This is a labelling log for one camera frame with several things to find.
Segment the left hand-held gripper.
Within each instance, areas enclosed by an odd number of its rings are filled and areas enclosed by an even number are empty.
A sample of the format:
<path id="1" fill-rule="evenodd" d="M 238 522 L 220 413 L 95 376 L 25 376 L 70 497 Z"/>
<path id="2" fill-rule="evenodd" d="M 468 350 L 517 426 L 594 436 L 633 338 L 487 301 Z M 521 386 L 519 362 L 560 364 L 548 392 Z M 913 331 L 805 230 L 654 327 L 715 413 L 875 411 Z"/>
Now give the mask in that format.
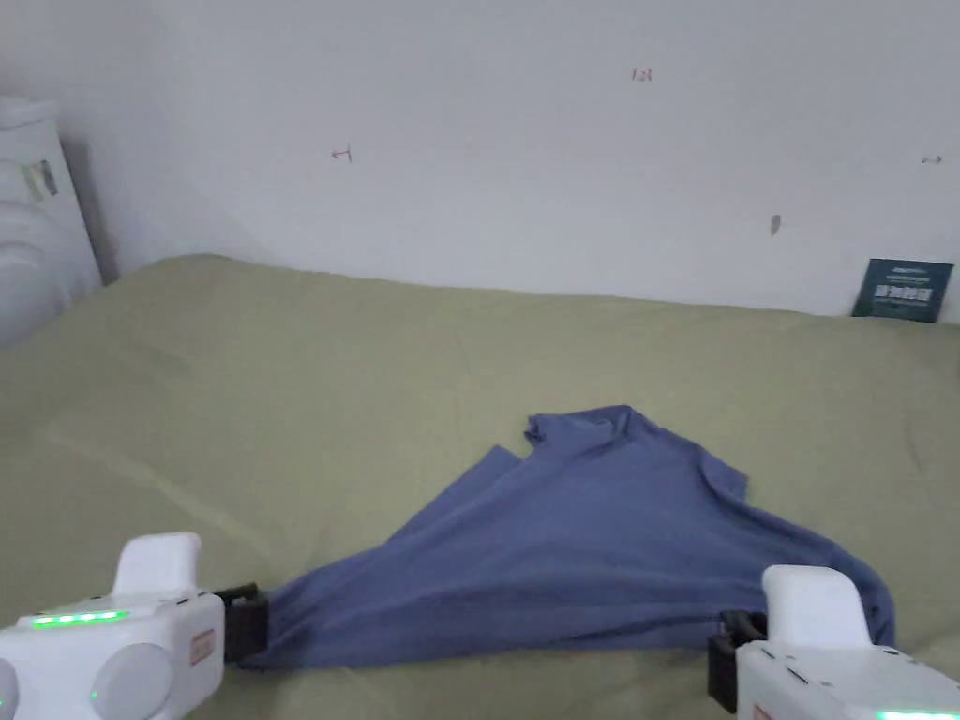
<path id="1" fill-rule="evenodd" d="M 112 590 L 18 618 L 1 633 L 5 719 L 182 719 L 228 665 L 267 644 L 268 599 L 253 583 L 208 591 L 193 532 L 124 546 Z"/>

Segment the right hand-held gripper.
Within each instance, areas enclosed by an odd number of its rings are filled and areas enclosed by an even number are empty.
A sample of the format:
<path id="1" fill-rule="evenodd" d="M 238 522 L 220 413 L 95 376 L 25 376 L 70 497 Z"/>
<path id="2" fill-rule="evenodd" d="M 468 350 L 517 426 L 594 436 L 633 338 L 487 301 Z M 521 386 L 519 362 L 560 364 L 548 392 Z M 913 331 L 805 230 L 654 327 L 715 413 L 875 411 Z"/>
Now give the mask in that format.
<path id="1" fill-rule="evenodd" d="M 708 694 L 737 719 L 956 719 L 959 683 L 870 640 L 861 597 L 830 568 L 773 565 L 766 613 L 724 611 Z"/>

